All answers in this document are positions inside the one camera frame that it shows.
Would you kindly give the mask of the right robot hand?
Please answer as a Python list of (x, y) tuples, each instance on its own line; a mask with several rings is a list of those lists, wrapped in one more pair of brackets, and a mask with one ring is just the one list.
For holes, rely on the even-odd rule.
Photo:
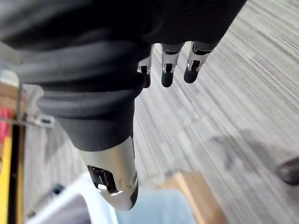
[(2, 63), (23, 84), (40, 86), (38, 106), (80, 151), (92, 182), (115, 209), (138, 197), (135, 98), (150, 86), (151, 56), (162, 48), (161, 82), (170, 87), (191, 42), (191, 84), (236, 18), (243, 0), (3, 0)]

